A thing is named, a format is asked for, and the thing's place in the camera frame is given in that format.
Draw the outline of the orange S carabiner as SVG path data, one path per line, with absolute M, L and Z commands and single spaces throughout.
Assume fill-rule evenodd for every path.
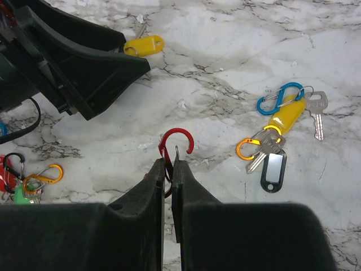
M 56 178 L 50 178 L 50 177 L 46 177 L 46 176 L 42 175 L 42 173 L 47 171 L 48 169 L 54 169 L 54 168 L 59 171 L 59 175 Z M 63 176 L 64 176 L 64 169 L 61 165 L 50 164 L 46 169 L 42 170 L 39 174 L 31 174 L 28 177 L 26 177 L 23 181 L 23 190 L 26 193 L 35 194 L 38 190 L 45 187 L 46 185 L 53 185 L 53 184 L 59 182 L 63 178 Z M 39 187 L 37 187 L 35 189 L 31 189 L 31 188 L 29 188 L 31 180 L 40 181 L 40 182 L 42 182 L 42 185 L 40 185 Z
M 255 138 L 244 138 L 236 146 L 236 154 L 245 161 L 250 161 L 258 154 L 261 141 Z

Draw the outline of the black tag key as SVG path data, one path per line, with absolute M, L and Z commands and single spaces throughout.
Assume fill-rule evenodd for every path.
M 259 154 L 245 167 L 252 174 L 263 162 L 260 184 L 268 193 L 278 192 L 283 185 L 287 155 L 283 151 L 285 138 L 275 130 L 269 130 L 261 138 Z

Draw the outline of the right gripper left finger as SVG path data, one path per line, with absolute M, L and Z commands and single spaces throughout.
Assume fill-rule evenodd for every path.
M 157 159 L 146 176 L 108 205 L 119 216 L 112 225 L 112 248 L 122 270 L 162 270 L 165 214 L 165 161 Z

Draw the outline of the blue S carabiner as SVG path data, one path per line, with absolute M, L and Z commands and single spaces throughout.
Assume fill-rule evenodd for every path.
M 287 102 L 283 102 L 285 91 L 288 88 L 296 88 L 296 89 L 298 89 L 298 93 L 291 100 L 289 100 Z M 267 94 L 266 96 L 261 97 L 257 101 L 256 108 L 257 108 L 257 111 L 261 115 L 266 115 L 266 116 L 273 115 L 274 113 L 279 112 L 281 107 L 289 105 L 292 102 L 296 102 L 296 101 L 301 100 L 303 98 L 304 94 L 305 94 L 304 87 L 300 83 L 289 82 L 289 83 L 286 83 L 285 85 L 281 86 L 279 88 L 279 90 L 273 91 L 270 94 Z M 262 105 L 263 102 L 266 102 L 266 101 L 268 101 L 270 99 L 276 99 L 275 106 L 274 106 L 274 108 L 272 110 L 265 111 L 264 109 L 262 109 L 261 105 Z

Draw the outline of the red tag key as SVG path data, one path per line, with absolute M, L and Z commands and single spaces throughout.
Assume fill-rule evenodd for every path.
M 16 187 L 15 177 L 8 170 L 4 169 L 3 160 L 5 155 L 1 155 L 1 203 L 7 203 L 12 199 Z

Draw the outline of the green tag key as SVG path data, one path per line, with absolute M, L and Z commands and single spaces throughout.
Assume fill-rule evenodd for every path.
M 18 186 L 15 189 L 14 204 L 40 204 L 43 193 L 43 189 L 39 189 L 35 194 L 29 194 L 23 190 L 22 186 Z

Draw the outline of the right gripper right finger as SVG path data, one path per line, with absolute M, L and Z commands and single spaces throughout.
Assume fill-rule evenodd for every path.
M 201 183 L 199 183 L 190 166 L 185 160 L 176 160 L 173 170 L 171 210 L 173 213 L 174 229 L 177 243 L 180 244 L 181 268 L 185 270 L 185 258 L 183 256 L 184 245 L 184 206 L 186 204 L 221 204 Z

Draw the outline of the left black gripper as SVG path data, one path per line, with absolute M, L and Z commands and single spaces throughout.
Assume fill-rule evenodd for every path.
M 60 113 L 98 116 L 151 69 L 125 42 L 46 1 L 1 1 L 1 111 L 42 93 Z

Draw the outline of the blue tag key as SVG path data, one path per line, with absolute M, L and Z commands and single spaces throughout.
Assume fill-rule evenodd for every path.
M 8 131 L 4 123 L 0 122 L 1 137 L 7 135 Z

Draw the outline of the black S carabiner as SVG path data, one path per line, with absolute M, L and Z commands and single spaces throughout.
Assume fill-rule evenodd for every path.
M 19 172 L 12 167 L 11 160 L 10 160 L 11 156 L 17 156 L 19 158 L 19 162 L 20 162 L 20 171 Z M 14 178 L 16 178 L 19 181 L 23 181 L 25 179 L 24 162 L 25 162 L 24 155 L 20 154 L 18 152 L 11 152 L 4 156 L 3 169 L 4 169 L 4 174 L 8 174 L 8 179 L 10 179 L 10 176 L 13 176 Z M 5 187 L 5 191 L 8 192 L 9 194 L 15 193 L 15 185 L 12 186 L 10 181 L 5 180 L 4 187 Z

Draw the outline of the yellow tag key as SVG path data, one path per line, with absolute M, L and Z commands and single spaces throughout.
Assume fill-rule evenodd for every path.
M 294 98 L 298 93 L 296 88 L 288 88 L 284 94 L 283 102 Z M 289 105 L 281 107 L 279 112 L 271 115 L 271 119 L 265 129 L 274 129 L 280 135 L 285 135 L 290 131 L 294 123 L 307 110 L 314 119 L 315 138 L 319 141 L 324 140 L 323 111 L 328 107 L 328 98 L 323 91 L 305 92 L 303 98 L 299 101 L 292 102 Z
M 164 40 L 157 35 L 142 37 L 147 24 L 143 24 L 135 39 L 124 44 L 123 52 L 127 55 L 144 57 L 157 54 L 164 48 Z

